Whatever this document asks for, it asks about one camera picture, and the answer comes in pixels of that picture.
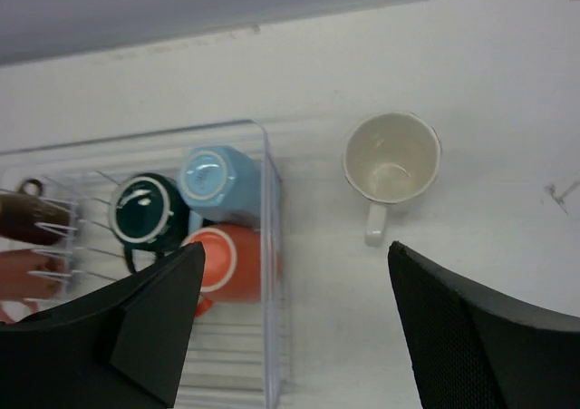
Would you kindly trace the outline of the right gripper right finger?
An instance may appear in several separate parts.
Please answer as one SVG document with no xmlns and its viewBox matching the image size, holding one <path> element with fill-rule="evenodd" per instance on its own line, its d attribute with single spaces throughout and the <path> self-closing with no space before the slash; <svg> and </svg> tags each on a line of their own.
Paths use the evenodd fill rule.
<svg viewBox="0 0 580 409">
<path fill-rule="evenodd" d="M 578 317 L 507 296 L 398 241 L 388 269 L 422 407 L 578 407 Z"/>
</svg>

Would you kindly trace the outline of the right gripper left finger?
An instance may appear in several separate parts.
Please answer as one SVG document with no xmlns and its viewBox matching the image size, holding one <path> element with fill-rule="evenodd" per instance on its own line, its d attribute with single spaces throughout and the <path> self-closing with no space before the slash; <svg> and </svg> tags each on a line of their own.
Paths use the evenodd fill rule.
<svg viewBox="0 0 580 409">
<path fill-rule="evenodd" d="M 171 408 L 205 264 L 198 243 L 1 327 L 4 408 Z"/>
</svg>

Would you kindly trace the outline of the pink cup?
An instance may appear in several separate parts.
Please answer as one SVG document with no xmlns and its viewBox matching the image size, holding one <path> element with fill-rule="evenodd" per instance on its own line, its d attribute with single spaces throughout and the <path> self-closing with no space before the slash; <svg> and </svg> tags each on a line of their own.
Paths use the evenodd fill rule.
<svg viewBox="0 0 580 409">
<path fill-rule="evenodd" d="M 37 299 L 51 299 L 62 288 L 59 275 L 68 270 L 62 258 L 49 257 L 31 249 L 1 252 L 1 303 L 18 302 L 31 314 L 41 311 Z"/>
</svg>

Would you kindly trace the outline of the orange mug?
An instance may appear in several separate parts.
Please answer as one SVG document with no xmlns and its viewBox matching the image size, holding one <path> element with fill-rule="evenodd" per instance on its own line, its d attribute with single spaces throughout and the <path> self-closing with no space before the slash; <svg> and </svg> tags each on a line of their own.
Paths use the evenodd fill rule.
<svg viewBox="0 0 580 409">
<path fill-rule="evenodd" d="M 256 303 L 261 299 L 260 233 L 235 224 L 217 224 L 189 234 L 181 244 L 199 242 L 205 267 L 196 316 L 216 302 Z"/>
</svg>

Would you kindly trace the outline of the dark green mug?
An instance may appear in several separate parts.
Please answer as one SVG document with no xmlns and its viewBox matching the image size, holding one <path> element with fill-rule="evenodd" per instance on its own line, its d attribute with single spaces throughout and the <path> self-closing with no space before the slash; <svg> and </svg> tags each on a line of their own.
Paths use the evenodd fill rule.
<svg viewBox="0 0 580 409">
<path fill-rule="evenodd" d="M 189 207 L 172 178 L 142 172 L 113 191 L 108 221 L 114 237 L 123 246 L 126 267 L 134 274 L 135 250 L 151 252 L 160 259 L 180 248 L 188 235 Z"/>
</svg>

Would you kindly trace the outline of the brown cup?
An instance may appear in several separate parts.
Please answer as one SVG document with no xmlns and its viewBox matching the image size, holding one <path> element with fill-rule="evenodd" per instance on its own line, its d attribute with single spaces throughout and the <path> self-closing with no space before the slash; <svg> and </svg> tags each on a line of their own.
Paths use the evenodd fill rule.
<svg viewBox="0 0 580 409">
<path fill-rule="evenodd" d="M 1 195 L 1 236 L 6 239 L 52 246 L 60 242 L 71 223 L 72 205 L 44 195 L 44 184 L 27 178 Z"/>
</svg>

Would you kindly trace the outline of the light blue mug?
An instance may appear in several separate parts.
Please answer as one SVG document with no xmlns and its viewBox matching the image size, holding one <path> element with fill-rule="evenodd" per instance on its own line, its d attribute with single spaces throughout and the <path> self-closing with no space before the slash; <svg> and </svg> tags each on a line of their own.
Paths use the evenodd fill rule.
<svg viewBox="0 0 580 409">
<path fill-rule="evenodd" d="M 261 220 L 261 167 L 231 146 L 197 147 L 177 175 L 191 211 L 216 223 L 256 229 Z"/>
</svg>

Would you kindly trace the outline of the white mug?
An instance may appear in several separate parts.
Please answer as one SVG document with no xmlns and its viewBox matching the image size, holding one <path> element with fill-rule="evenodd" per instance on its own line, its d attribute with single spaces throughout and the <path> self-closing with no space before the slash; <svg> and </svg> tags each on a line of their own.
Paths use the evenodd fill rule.
<svg viewBox="0 0 580 409">
<path fill-rule="evenodd" d="M 382 245 L 391 213 L 418 204 L 439 176 L 442 155 L 435 129 L 411 112 L 387 112 L 352 129 L 342 167 L 347 182 L 369 202 L 366 246 Z"/>
</svg>

